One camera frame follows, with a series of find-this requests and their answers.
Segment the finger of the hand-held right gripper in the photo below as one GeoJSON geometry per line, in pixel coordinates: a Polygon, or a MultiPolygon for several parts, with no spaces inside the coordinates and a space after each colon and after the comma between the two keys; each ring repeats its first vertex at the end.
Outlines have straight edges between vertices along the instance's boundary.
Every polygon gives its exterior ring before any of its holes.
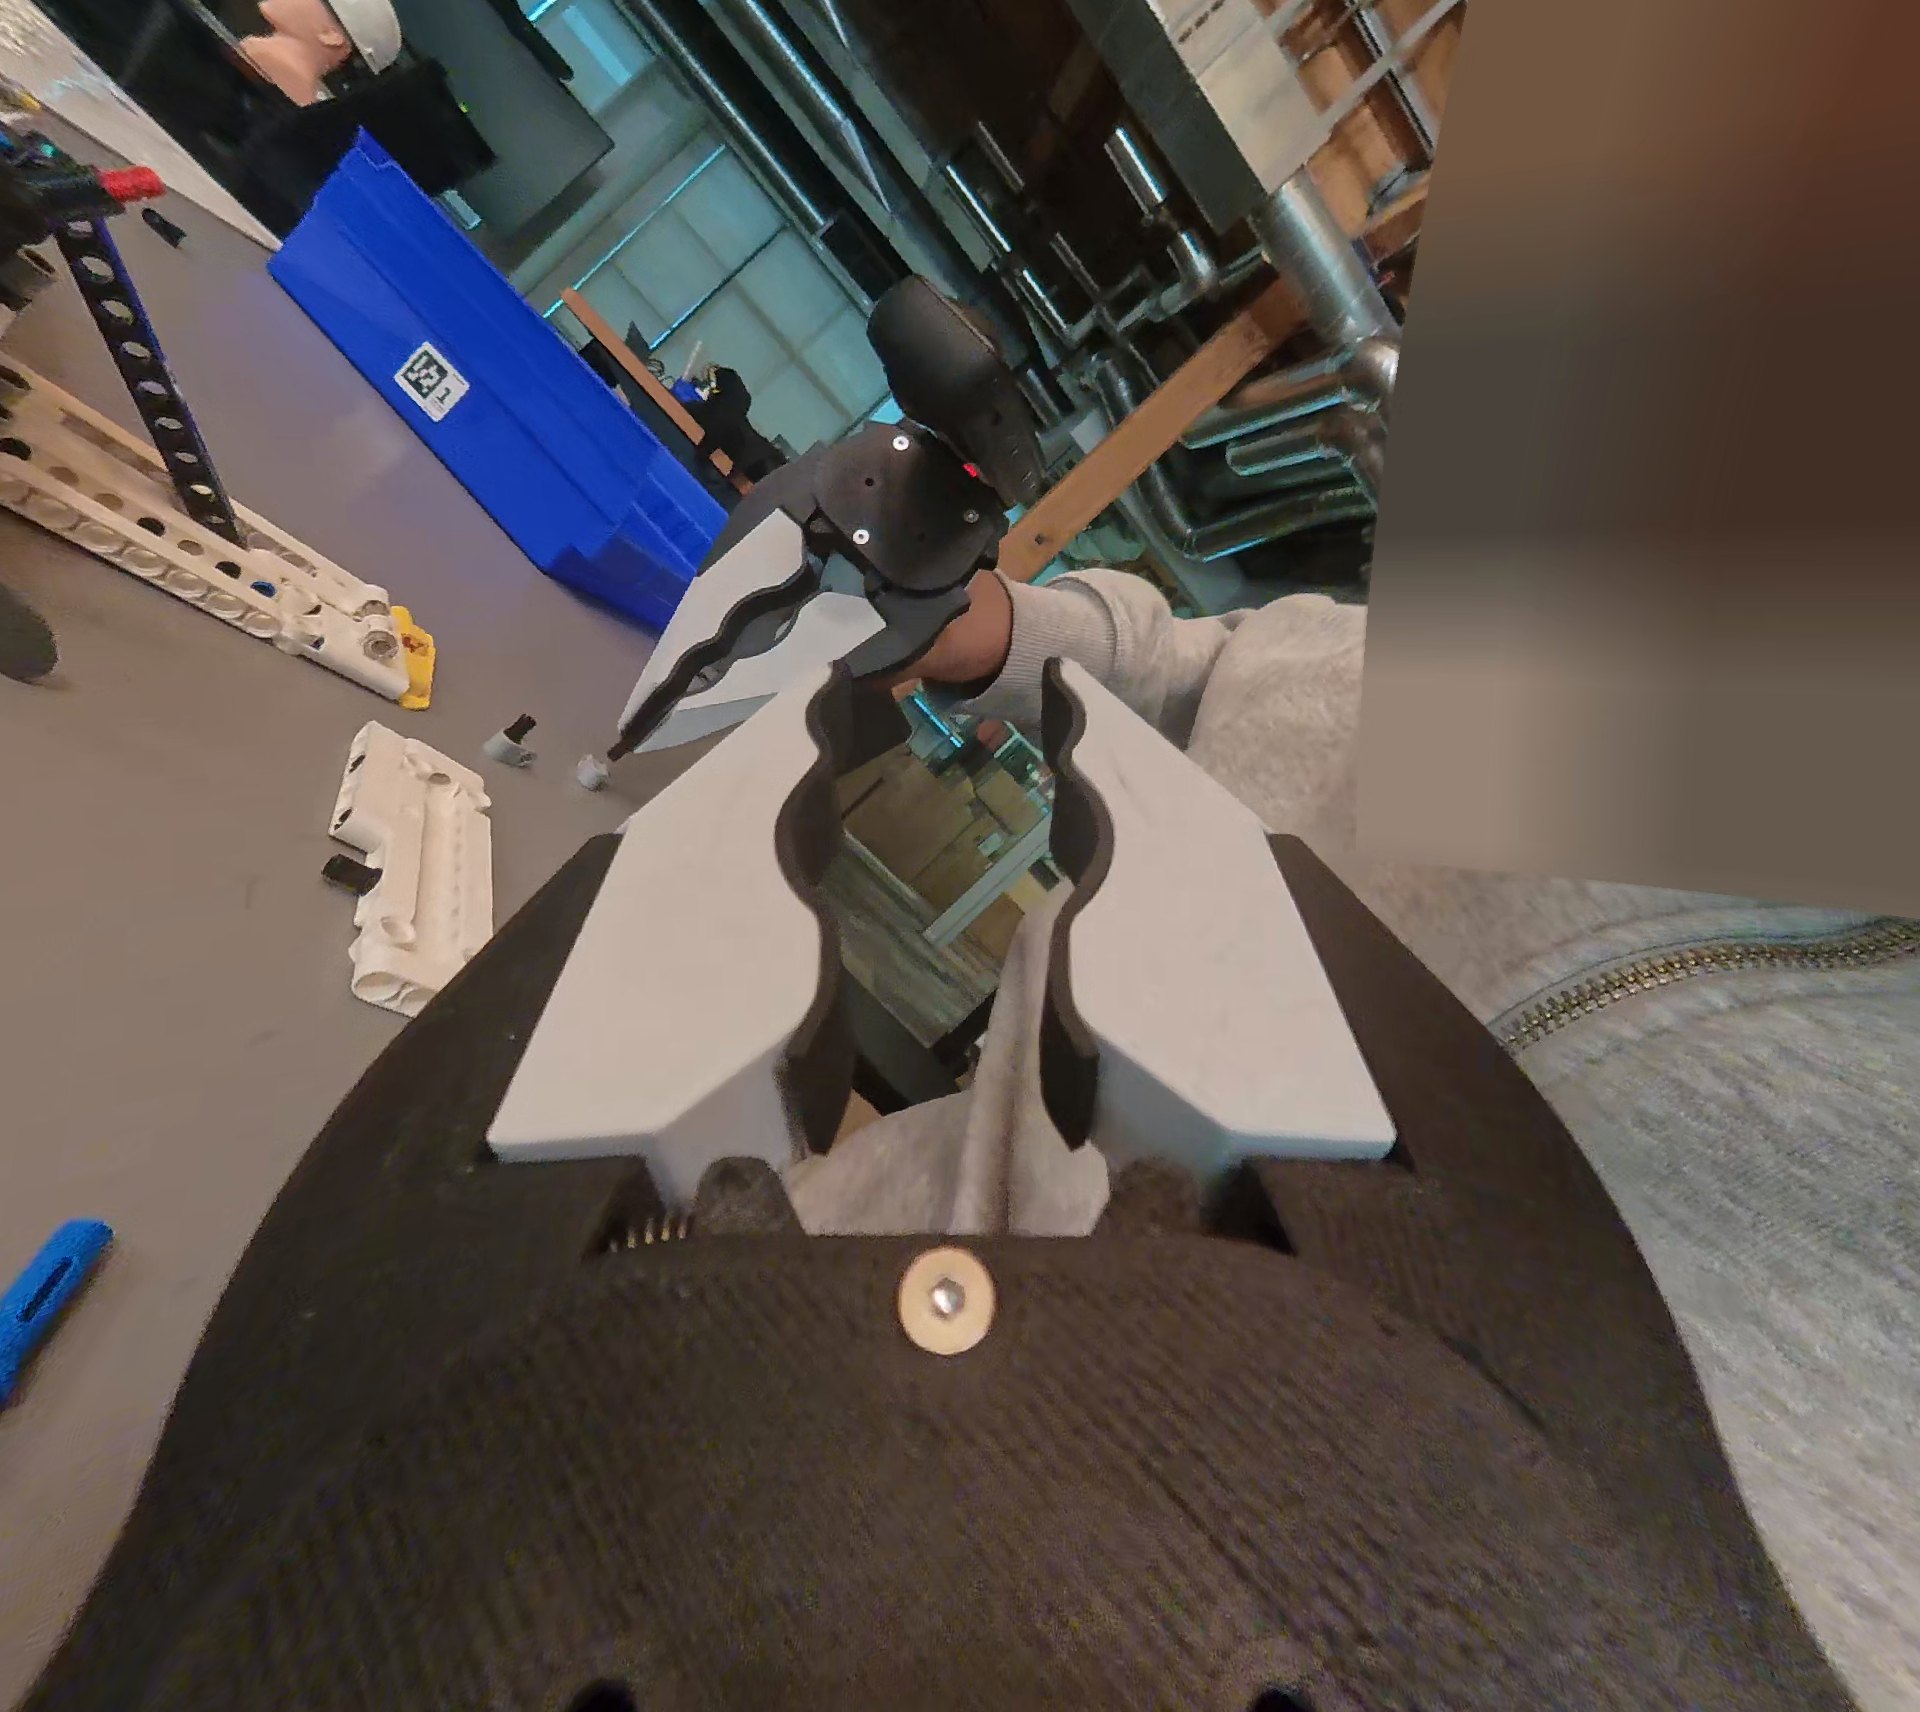
{"type": "Polygon", "coordinates": [[[745,627],[731,655],[699,671],[674,709],[638,749],[671,749],[720,738],[771,697],[815,677],[831,662],[879,635],[885,620],[859,592],[819,590],[790,618],[765,616],[745,627]]]}
{"type": "Polygon", "coordinates": [[[821,562],[793,516],[774,510],[745,528],[666,620],[617,717],[611,757],[710,739],[754,715],[787,680],[771,657],[819,590],[821,562]]]}

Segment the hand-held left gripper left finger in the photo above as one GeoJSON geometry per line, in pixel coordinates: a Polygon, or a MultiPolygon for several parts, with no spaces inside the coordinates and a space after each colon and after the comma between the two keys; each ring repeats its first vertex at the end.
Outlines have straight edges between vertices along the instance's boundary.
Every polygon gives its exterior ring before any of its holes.
{"type": "Polygon", "coordinates": [[[633,811],[488,1130],[501,1163],[638,1157],[684,1210],[717,1162],[834,1146],[851,1099],[844,667],[781,691],[633,811]]]}

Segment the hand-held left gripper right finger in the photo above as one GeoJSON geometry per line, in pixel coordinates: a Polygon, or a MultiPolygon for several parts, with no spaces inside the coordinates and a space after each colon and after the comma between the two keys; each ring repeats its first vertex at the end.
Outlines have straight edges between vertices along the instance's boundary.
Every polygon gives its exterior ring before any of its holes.
{"type": "Polygon", "coordinates": [[[1067,898],[1037,1076],[1066,1146],[1201,1189],[1260,1157],[1383,1159],[1394,1124],[1260,814],[1074,660],[1044,666],[1041,741],[1067,898]]]}

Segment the person's right forearm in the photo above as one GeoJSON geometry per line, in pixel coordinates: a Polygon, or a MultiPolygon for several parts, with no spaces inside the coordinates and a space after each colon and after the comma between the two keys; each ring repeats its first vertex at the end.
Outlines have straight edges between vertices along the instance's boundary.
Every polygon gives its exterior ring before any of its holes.
{"type": "Polygon", "coordinates": [[[1128,571],[1001,579],[1014,601],[1003,667],[977,689],[930,686],[940,701],[1036,731],[1044,663],[1069,660],[1269,832],[1303,837],[1346,883],[1374,886],[1377,865],[1355,844],[1364,606],[1302,592],[1180,618],[1128,571]]]}

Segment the white lego panel assembly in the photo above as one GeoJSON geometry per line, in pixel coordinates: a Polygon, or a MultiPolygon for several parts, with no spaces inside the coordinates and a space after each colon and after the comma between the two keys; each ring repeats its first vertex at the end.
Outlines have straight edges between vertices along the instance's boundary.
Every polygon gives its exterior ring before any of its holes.
{"type": "Polygon", "coordinates": [[[490,796],[478,772],[378,720],[348,744],[328,836],[355,865],[350,994],[415,1017],[491,940],[490,796]]]}

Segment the lego airplane model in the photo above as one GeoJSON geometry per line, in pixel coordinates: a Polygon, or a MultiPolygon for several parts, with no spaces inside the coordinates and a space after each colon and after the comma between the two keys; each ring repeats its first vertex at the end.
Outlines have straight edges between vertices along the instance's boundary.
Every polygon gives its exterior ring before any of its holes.
{"type": "Polygon", "coordinates": [[[434,643],[387,592],[232,499],[112,233],[155,204],[149,167],[83,163],[3,120],[3,327],[71,284],[137,429],[34,369],[1,374],[3,510],[227,627],[403,709],[434,689],[434,643]]]}

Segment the blue lego piece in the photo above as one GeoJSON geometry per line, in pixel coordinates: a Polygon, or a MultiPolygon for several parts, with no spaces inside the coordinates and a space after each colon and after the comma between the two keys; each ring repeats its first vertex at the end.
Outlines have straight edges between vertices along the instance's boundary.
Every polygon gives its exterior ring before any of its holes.
{"type": "Polygon", "coordinates": [[[103,1219],[63,1219],[1,1292],[1,1407],[11,1404],[35,1354],[83,1292],[114,1237],[103,1219]]]}

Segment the person's right hand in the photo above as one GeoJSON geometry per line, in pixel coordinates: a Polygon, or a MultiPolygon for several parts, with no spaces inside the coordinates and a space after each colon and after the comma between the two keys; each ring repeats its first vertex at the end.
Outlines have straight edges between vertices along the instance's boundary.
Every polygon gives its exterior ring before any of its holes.
{"type": "Polygon", "coordinates": [[[1012,649],[1014,601],[996,569],[980,569],[968,586],[968,606],[936,635],[923,654],[891,684],[901,697],[915,687],[975,691],[997,680],[1012,649]]]}

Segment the black desk equipment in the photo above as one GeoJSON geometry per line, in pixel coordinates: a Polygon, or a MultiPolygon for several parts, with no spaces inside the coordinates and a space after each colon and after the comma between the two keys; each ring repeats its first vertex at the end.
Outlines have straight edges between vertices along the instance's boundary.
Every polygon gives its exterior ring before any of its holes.
{"type": "Polygon", "coordinates": [[[708,445],[730,459],[731,476],[754,486],[787,463],[787,456],[751,419],[754,398],[741,376],[722,364],[703,367],[688,405],[708,445]]]}

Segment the blue plastic bin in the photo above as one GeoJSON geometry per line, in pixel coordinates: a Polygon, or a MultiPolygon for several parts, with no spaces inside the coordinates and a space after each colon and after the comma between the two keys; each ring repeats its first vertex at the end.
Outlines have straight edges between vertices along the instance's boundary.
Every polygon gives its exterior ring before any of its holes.
{"type": "Polygon", "coordinates": [[[372,134],[267,272],[539,571],[666,625],[722,508],[372,134]]]}

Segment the stack of cardboard boxes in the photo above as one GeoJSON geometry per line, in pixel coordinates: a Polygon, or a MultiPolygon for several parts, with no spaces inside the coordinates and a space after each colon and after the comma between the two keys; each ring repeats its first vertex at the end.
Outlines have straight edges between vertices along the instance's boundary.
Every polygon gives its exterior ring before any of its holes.
{"type": "Polygon", "coordinates": [[[897,744],[844,775],[836,799],[849,837],[906,887],[940,945],[1003,961],[1057,881],[1051,773],[1005,724],[897,744]]]}

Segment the background work table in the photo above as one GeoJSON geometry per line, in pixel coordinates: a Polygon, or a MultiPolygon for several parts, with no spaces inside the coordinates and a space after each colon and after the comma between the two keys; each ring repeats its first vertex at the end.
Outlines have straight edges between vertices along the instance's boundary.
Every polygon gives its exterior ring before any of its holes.
{"type": "Polygon", "coordinates": [[[638,356],[578,287],[563,286],[560,306],[586,332],[581,357],[629,404],[633,416],[652,429],[666,451],[681,458],[684,470],[722,504],[731,505],[744,498],[750,482],[738,463],[714,443],[708,429],[660,377],[650,359],[638,356]]]}

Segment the wooden ceiling beam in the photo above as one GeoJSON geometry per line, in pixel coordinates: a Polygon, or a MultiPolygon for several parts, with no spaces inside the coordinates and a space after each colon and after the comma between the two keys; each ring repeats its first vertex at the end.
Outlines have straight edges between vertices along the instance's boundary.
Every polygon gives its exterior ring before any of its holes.
{"type": "Polygon", "coordinates": [[[1308,319],[1298,286],[1269,280],[1012,525],[997,545],[1000,576],[1031,581],[1308,319]]]}

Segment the black display screen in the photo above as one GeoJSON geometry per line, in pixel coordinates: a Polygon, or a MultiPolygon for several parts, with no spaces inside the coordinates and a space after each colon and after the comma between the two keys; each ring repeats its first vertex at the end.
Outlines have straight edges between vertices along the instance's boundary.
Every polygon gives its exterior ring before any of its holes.
{"type": "Polygon", "coordinates": [[[491,161],[452,187],[494,235],[519,233],[611,150],[571,69],[515,0],[390,0],[399,49],[444,69],[491,161]]]}

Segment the mannequin bust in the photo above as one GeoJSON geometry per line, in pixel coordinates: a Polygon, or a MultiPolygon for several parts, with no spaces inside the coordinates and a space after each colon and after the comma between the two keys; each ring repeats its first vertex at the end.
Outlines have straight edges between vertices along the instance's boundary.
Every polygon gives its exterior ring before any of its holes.
{"type": "Polygon", "coordinates": [[[429,195],[491,163],[439,64],[399,52],[372,76],[321,0],[262,0],[257,11],[262,31],[235,48],[262,83],[238,148],[235,191],[271,233],[287,233],[307,214],[360,139],[429,195]]]}

